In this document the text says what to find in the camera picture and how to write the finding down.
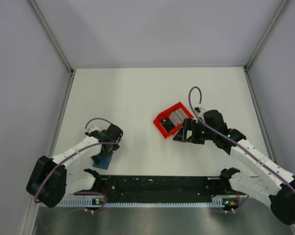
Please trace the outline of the blue leather card holder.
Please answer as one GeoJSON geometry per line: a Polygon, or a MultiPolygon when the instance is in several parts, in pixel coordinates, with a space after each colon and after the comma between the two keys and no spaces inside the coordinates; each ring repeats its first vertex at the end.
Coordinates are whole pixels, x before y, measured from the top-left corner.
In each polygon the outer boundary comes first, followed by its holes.
{"type": "Polygon", "coordinates": [[[93,160],[93,167],[107,170],[112,160],[112,155],[108,155],[104,157],[100,155],[96,155],[91,157],[91,159],[93,160]]]}

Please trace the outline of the red plastic bin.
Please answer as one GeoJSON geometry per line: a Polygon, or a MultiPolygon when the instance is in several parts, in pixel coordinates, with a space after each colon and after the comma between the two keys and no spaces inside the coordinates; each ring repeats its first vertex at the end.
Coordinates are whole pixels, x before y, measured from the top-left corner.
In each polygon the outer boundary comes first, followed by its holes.
{"type": "Polygon", "coordinates": [[[160,112],[154,119],[153,124],[166,139],[169,136],[175,135],[187,118],[193,119],[194,116],[182,102],[178,102],[160,112]]]}

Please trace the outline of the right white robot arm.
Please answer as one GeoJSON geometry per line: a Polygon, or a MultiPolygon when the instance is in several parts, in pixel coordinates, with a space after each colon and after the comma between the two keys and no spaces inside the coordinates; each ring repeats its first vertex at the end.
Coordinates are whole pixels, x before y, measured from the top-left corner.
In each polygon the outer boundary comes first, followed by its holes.
{"type": "Polygon", "coordinates": [[[282,223],[295,225],[295,175],[258,151],[240,131],[228,128],[217,110],[204,112],[197,120],[185,119],[173,140],[193,144],[212,141],[255,174],[249,177],[236,168],[224,169],[221,191],[242,192],[269,207],[282,223]]]}

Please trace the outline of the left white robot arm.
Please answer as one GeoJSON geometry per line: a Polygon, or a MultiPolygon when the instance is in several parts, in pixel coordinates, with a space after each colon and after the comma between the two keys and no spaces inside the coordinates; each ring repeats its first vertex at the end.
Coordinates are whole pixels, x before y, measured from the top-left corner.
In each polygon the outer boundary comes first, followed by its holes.
{"type": "Polygon", "coordinates": [[[35,203],[55,207],[63,197],[87,190],[100,192],[102,183],[96,168],[107,170],[123,136],[120,127],[96,126],[86,129],[86,137],[68,150],[53,157],[40,157],[26,185],[35,203]]]}

